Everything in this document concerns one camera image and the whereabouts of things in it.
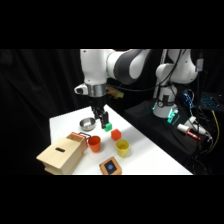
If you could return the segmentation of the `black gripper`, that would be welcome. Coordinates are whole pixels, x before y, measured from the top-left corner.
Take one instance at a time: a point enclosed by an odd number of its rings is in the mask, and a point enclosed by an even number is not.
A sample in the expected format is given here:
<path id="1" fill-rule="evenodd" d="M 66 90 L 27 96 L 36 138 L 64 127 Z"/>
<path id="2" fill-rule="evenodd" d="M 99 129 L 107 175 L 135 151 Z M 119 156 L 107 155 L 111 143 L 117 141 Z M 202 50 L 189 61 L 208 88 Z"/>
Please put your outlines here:
<path id="1" fill-rule="evenodd" d="M 106 97 L 90 97 L 90 106 L 94 113 L 95 120 L 100 120 L 102 115 L 102 129 L 106 128 L 106 125 L 109 123 L 109 115 L 108 112 L 104 110 L 104 106 L 106 105 Z"/>

